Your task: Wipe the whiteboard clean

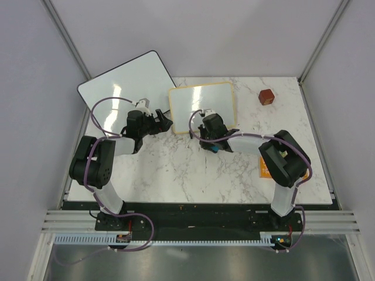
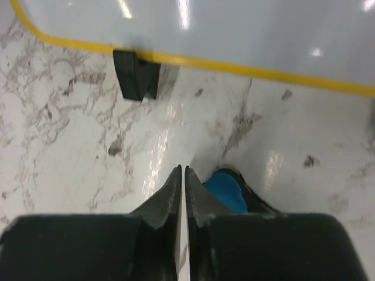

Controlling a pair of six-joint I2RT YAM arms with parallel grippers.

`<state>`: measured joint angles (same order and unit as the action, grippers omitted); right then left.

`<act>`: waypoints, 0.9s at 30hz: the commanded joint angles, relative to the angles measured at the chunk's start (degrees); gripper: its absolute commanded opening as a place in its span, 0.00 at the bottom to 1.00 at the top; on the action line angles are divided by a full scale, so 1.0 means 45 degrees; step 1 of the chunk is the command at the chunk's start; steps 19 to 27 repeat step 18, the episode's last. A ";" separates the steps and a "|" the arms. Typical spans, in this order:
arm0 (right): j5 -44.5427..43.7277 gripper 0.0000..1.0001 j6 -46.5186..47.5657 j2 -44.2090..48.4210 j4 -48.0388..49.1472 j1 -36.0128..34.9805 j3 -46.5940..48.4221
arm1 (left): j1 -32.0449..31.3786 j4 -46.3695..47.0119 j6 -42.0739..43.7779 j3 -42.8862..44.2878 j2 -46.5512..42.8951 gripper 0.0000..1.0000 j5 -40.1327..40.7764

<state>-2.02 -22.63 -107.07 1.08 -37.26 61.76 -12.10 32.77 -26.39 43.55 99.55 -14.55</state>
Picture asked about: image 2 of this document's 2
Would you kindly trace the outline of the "blue whiteboard eraser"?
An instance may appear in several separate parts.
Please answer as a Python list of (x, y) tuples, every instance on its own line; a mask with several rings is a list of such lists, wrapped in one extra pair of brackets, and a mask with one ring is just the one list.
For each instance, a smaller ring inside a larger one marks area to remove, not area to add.
[(231, 166), (217, 167), (203, 185), (235, 213), (279, 213), (256, 195), (241, 173)]

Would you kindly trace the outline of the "yellow framed small whiteboard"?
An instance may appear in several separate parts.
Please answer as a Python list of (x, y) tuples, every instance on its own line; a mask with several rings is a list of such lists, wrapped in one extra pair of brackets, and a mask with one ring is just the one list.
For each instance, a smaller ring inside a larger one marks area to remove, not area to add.
[(39, 39), (374, 97), (373, 1), (12, 1)]

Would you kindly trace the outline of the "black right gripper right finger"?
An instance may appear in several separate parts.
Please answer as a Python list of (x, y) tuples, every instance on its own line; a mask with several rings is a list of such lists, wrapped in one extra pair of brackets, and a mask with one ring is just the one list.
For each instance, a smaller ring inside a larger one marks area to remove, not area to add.
[(192, 280), (366, 280), (345, 228), (326, 214), (279, 213), (254, 194), (249, 212), (220, 202), (185, 169)]

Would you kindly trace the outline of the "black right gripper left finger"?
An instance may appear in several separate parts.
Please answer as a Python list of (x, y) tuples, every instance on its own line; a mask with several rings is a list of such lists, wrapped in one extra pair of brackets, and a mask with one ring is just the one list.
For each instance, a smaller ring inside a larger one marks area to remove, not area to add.
[(2, 280), (176, 280), (182, 168), (128, 214), (42, 214), (1, 235)]

